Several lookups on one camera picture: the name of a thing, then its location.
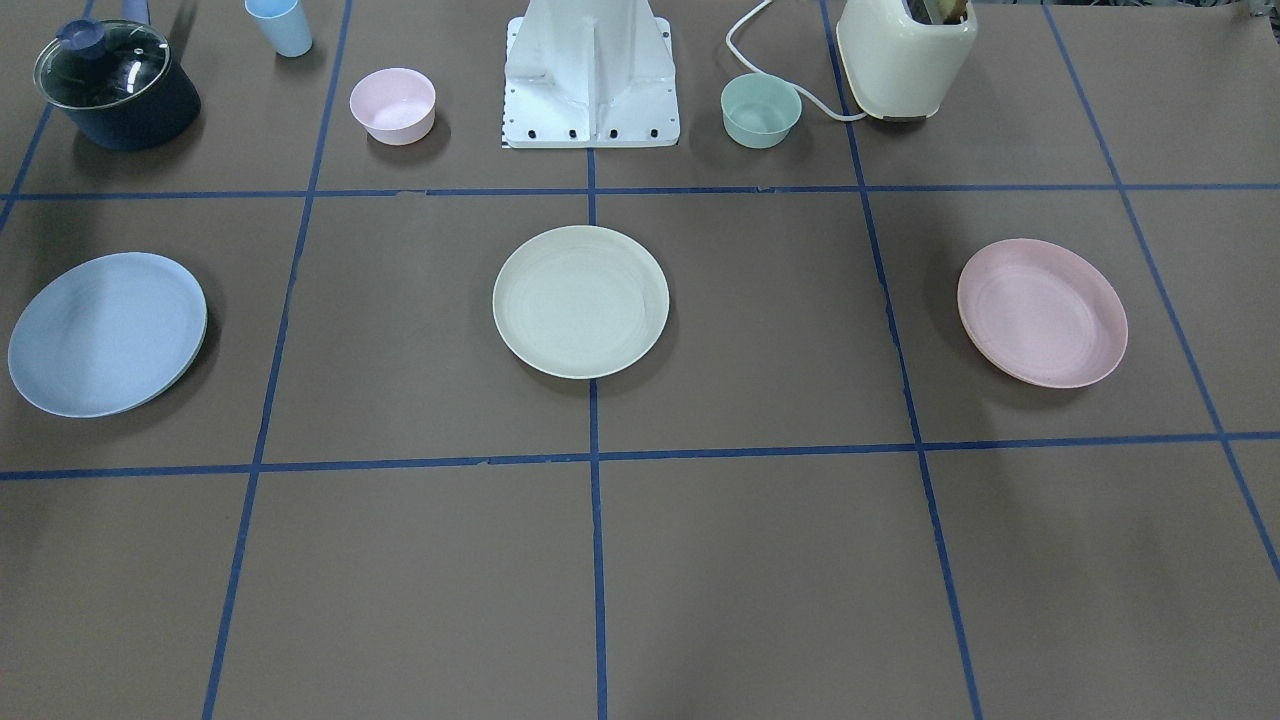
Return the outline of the pink plate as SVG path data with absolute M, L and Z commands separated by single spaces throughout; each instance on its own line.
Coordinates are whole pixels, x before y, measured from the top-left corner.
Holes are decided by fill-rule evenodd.
M 1092 386 L 1126 354 L 1129 323 L 1116 290 L 1056 243 L 1010 238 L 980 249 L 960 273 L 956 301 L 977 350 L 1032 386 Z

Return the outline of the light blue plate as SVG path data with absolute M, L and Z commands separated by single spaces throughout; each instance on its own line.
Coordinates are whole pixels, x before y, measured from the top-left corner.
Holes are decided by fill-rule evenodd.
M 86 261 L 42 288 L 8 347 L 19 395 L 58 416 L 138 407 L 175 384 L 201 350 L 209 306 L 195 275 L 152 252 Z

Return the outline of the cream plate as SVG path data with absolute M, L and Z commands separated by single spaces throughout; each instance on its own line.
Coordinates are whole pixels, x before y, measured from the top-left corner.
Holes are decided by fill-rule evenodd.
M 521 243 L 492 292 L 495 328 L 520 360 L 564 379 L 632 366 L 660 338 L 669 284 L 637 241 L 595 225 L 564 225 Z

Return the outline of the green bowl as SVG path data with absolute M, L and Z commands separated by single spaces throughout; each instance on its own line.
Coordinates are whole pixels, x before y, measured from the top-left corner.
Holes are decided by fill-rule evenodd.
M 719 94 L 724 132 L 745 149 L 772 149 L 797 124 L 803 101 L 791 83 L 767 73 L 732 78 Z

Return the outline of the pink bowl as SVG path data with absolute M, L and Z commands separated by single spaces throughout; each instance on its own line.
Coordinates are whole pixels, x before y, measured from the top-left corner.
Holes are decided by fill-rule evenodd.
M 349 94 L 349 111 L 378 142 L 404 146 L 435 126 L 436 88 L 422 73 L 393 67 L 365 76 Z

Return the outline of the cream toaster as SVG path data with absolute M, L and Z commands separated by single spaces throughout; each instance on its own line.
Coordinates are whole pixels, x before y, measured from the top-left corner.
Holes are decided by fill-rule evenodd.
M 856 105 L 887 122 L 941 108 L 979 31 L 970 1 L 847 1 L 837 49 Z

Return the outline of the light blue cup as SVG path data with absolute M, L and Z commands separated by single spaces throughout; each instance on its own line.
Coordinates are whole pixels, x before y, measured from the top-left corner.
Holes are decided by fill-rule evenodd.
M 314 37 L 301 1 L 244 1 L 244 10 L 255 20 L 276 55 L 298 58 L 307 54 Z

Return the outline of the dark blue pot with lid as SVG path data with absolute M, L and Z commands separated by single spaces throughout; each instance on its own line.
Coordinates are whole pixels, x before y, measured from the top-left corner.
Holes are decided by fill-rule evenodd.
M 183 135 L 202 100 L 147 1 L 123 1 L 114 18 L 65 22 L 35 59 L 32 77 L 92 143 L 140 151 Z

